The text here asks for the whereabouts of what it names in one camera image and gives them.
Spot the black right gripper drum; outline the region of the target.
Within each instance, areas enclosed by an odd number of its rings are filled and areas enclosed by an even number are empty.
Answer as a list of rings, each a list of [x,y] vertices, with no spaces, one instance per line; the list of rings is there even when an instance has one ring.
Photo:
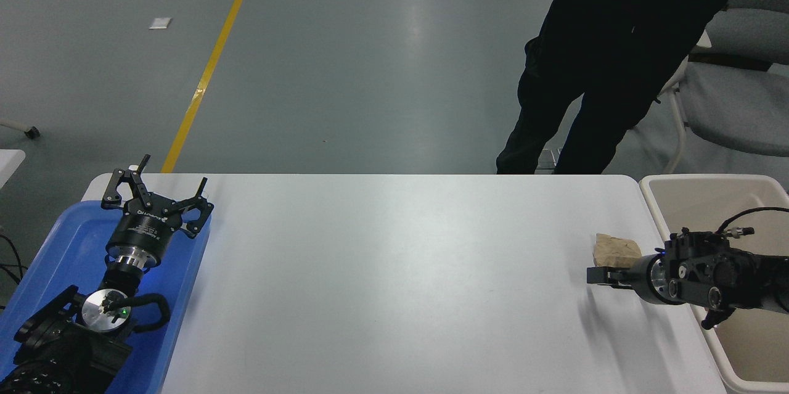
[[[659,254],[642,257],[629,271],[633,277],[630,285],[643,301],[656,305],[667,303],[664,297],[667,279]]]

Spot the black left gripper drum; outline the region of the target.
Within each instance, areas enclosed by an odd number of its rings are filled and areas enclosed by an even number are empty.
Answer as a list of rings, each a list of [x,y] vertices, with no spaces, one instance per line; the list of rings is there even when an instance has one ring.
[[[151,194],[150,206],[141,199],[129,200],[106,251],[111,257],[120,257],[137,248],[146,252],[150,260],[161,260],[182,225],[182,215],[176,202],[163,195]]]

